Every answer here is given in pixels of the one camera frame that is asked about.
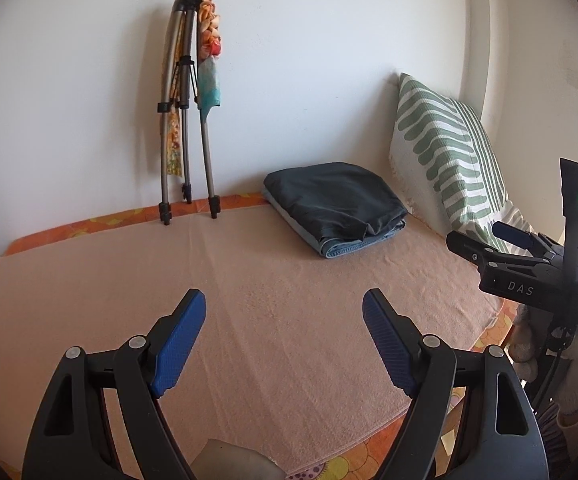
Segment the white gloved right hand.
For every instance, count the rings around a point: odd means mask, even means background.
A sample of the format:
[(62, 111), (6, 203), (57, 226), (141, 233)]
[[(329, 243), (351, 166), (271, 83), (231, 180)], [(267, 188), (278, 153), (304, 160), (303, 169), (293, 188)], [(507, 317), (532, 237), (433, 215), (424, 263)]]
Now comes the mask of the white gloved right hand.
[[(519, 378), (532, 382), (537, 378), (538, 365), (530, 327), (530, 310), (524, 304), (518, 307), (513, 325), (509, 355)], [(578, 419), (578, 325), (572, 342), (562, 351), (561, 357), (569, 361), (570, 366), (566, 377), (554, 393), (554, 402), (559, 407), (560, 415), (566, 420), (566, 426), (569, 426)]]

